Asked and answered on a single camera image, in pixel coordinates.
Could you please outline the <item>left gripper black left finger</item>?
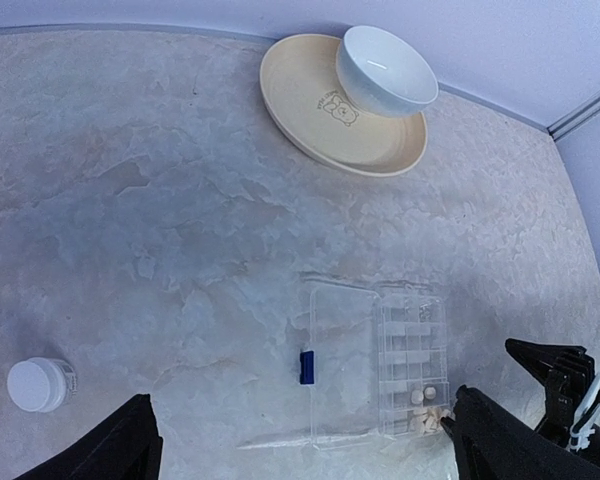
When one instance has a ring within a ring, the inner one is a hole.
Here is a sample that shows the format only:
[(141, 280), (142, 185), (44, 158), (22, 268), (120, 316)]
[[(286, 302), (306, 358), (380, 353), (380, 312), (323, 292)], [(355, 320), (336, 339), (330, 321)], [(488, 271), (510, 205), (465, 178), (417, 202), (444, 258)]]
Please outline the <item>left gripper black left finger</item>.
[(163, 438), (148, 394), (137, 394), (22, 479), (157, 479)]

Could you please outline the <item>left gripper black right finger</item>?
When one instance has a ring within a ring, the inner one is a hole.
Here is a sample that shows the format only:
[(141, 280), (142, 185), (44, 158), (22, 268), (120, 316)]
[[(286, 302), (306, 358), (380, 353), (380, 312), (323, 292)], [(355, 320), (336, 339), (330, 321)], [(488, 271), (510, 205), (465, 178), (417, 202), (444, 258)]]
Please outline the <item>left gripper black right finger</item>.
[(461, 386), (443, 421), (460, 479), (600, 479), (600, 466), (543, 438), (479, 389)]

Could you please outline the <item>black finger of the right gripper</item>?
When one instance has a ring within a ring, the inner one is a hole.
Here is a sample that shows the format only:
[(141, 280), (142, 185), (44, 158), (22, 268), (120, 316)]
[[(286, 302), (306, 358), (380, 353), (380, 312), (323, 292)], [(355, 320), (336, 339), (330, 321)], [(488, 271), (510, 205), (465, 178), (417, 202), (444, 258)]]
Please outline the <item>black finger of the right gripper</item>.
[(583, 346), (537, 344), (509, 338), (505, 350), (544, 387), (547, 396), (582, 400), (588, 391), (588, 355)]

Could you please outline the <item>small white pill bottle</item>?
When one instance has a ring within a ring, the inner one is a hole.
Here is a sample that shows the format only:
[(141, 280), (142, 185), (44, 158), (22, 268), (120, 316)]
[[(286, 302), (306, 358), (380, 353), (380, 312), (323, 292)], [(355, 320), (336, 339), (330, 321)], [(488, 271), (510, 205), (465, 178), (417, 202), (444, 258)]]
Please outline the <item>small white pill bottle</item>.
[(77, 392), (74, 368), (61, 359), (32, 357), (14, 364), (7, 375), (13, 403), (29, 413), (50, 413)]

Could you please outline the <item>clear plastic pill organizer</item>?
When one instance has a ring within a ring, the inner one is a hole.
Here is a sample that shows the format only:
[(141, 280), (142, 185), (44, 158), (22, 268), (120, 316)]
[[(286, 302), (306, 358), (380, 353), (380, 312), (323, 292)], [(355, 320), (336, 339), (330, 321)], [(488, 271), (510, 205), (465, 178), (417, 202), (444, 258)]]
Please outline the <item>clear plastic pill organizer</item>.
[(446, 312), (431, 286), (407, 280), (348, 283), (301, 277), (297, 350), (299, 385), (308, 393), (308, 424), (288, 433), (248, 440), (242, 449), (317, 449), (436, 435), (409, 431), (410, 395), (445, 385)]

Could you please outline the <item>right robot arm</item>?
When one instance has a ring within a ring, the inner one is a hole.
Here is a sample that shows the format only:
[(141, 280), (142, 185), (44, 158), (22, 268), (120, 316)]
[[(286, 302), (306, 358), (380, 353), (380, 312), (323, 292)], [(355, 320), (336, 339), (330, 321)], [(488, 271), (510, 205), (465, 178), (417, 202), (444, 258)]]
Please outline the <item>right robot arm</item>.
[(600, 372), (586, 348), (509, 338), (505, 349), (544, 388), (535, 432), (600, 467)]

